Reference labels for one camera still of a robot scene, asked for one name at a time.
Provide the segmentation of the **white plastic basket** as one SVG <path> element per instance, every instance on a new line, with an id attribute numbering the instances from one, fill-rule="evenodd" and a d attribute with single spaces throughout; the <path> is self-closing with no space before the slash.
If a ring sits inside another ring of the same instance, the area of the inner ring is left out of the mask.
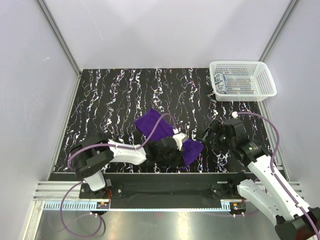
<path id="1" fill-rule="evenodd" d="M 272 74 L 261 61 L 213 61 L 209 64 L 209 73 L 219 102 L 261 102 L 277 94 Z M 215 74 L 226 77 L 226 94 L 217 92 Z"/>

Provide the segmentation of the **purple towel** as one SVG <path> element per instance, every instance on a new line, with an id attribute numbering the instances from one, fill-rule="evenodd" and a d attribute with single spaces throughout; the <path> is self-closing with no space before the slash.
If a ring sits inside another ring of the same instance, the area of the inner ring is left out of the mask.
<path id="1" fill-rule="evenodd" d="M 162 114 L 160 114 L 155 109 L 151 108 L 147 113 L 145 113 L 139 119 L 135 120 L 134 124 L 143 135 L 149 137 L 156 122 L 161 116 Z M 160 141 L 163 138 L 172 137 L 174 135 L 173 129 L 174 127 L 170 125 L 163 117 L 158 123 L 154 133 L 151 135 L 151 138 L 149 140 Z M 188 138 L 188 140 L 183 143 L 183 148 L 185 166 L 182 168 L 186 169 L 194 161 L 197 160 L 197 158 L 200 156 L 201 152 L 204 149 L 204 145 L 200 141 Z"/>

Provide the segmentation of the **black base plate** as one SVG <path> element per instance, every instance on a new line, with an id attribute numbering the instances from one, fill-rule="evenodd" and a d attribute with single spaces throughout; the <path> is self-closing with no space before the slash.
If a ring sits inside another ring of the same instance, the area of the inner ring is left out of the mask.
<path id="1" fill-rule="evenodd" d="M 249 172 L 227 172 L 227 173 L 106 173 L 103 174 L 106 185 L 110 186 L 114 182 L 124 185 L 137 186 L 139 190 L 143 187 L 155 186 L 159 191 L 186 189 L 187 185 L 197 190 L 205 189 L 211 185 L 225 182 L 226 193 L 231 197 L 238 197 L 236 188 L 232 186 L 237 180 L 250 178 L 254 180 L 256 176 Z"/>

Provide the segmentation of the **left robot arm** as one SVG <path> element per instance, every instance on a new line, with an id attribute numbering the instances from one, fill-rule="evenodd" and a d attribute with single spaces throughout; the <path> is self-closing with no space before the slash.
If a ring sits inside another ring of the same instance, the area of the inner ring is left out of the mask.
<path id="1" fill-rule="evenodd" d="M 68 168 L 76 177 L 88 184 L 90 192 L 97 198 L 108 193 L 108 186 L 102 169 L 109 163 L 128 163 L 150 166 L 164 164 L 170 167 L 184 165 L 184 133 L 176 133 L 158 141 L 129 145 L 108 140 L 97 135 L 84 140 L 70 151 Z"/>

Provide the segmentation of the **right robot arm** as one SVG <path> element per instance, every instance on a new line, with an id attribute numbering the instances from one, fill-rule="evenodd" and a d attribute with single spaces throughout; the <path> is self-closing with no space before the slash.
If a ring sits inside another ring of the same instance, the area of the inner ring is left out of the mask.
<path id="1" fill-rule="evenodd" d="M 299 196 L 276 168 L 268 150 L 247 135 L 239 119 L 214 120 L 197 139 L 216 152 L 230 152 L 265 187 L 260 189 L 244 172 L 239 172 L 221 189 L 212 187 L 215 198 L 250 201 L 272 222 L 281 240 L 309 240 L 320 236 L 319 207 L 312 208 Z"/>

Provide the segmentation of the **blue white patterned towel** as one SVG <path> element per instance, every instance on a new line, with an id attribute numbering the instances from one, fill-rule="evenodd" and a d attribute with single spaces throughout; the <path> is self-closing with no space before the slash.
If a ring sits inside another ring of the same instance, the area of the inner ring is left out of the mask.
<path id="1" fill-rule="evenodd" d="M 219 94 L 227 93 L 226 81 L 227 78 L 223 74 L 217 73 L 214 75 L 215 89 Z"/>

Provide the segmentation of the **black marble pattern mat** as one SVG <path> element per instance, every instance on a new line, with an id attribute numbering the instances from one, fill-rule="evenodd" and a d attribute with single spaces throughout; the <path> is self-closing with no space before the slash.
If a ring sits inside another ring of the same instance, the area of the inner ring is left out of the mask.
<path id="1" fill-rule="evenodd" d="M 85 69 L 53 171 L 69 173 L 71 147 L 92 135 L 105 133 L 130 145 L 143 143 L 146 138 L 135 121 L 150 109 L 165 114 L 191 139 L 214 119 L 225 121 L 233 112 L 242 112 L 249 137 L 273 150 L 258 103 L 217 101 L 208 68 Z"/>

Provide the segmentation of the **aluminium frame rail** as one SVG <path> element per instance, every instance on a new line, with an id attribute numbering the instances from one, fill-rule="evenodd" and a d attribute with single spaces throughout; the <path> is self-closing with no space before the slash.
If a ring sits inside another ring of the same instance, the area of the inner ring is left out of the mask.
<path id="1" fill-rule="evenodd" d="M 154 185 L 149 189 L 147 186 L 138 189 L 135 185 L 114 182 L 103 189 L 92 191 L 87 183 L 73 181 L 40 181 L 37 185 L 33 199 L 35 201 L 51 201 L 62 199 L 67 195 L 68 199 L 92 199 L 106 200 L 124 199 L 132 196 L 202 196 L 209 199 L 240 199 L 239 196 L 230 196 L 226 193 L 226 183 L 218 182 L 205 189 L 191 188 L 188 184 L 186 189 L 178 187 L 171 190 L 158 190 Z"/>

